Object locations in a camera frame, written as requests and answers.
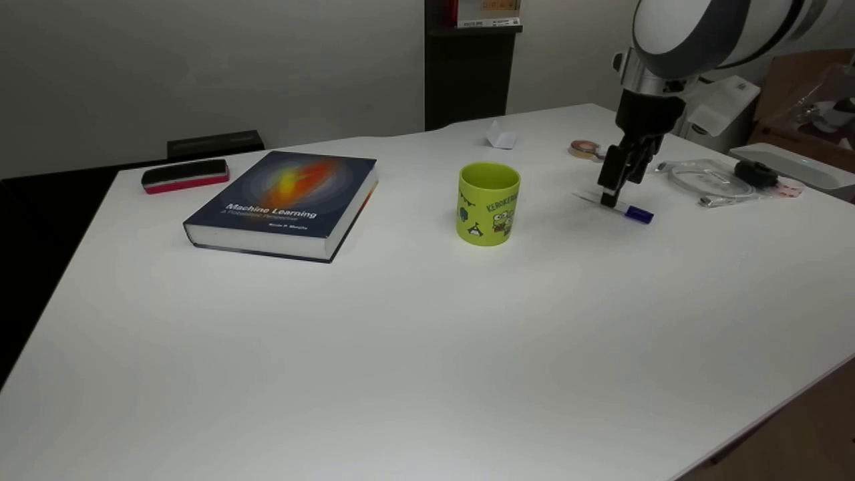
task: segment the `floor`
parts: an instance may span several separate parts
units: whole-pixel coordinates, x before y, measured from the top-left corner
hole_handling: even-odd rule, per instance
[[[114,169],[0,183],[0,389]],[[682,481],[855,481],[855,362]]]

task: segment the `green mug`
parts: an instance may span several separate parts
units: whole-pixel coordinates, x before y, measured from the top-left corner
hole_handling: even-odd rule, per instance
[[[479,161],[459,172],[456,235],[476,247],[499,247],[512,227],[518,175],[510,165]]]

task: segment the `book cover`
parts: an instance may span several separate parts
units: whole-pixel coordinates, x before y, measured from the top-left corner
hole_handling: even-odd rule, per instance
[[[196,247],[331,262],[373,184],[373,157],[269,153],[184,234]]]

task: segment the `book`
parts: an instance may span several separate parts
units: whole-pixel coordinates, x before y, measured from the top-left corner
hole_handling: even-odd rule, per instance
[[[268,153],[184,234],[192,247],[331,262],[376,180],[373,157]]]

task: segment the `table surface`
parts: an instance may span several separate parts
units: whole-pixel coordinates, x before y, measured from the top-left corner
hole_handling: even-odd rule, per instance
[[[675,478],[855,354],[855,211],[701,208],[650,172],[582,200],[617,141],[582,104],[340,139],[380,187],[335,266],[192,250],[218,187],[124,172],[0,395],[5,478]],[[261,153],[236,155],[236,175]],[[657,161],[722,157],[669,136]],[[454,235],[456,172],[522,172],[512,238]]]

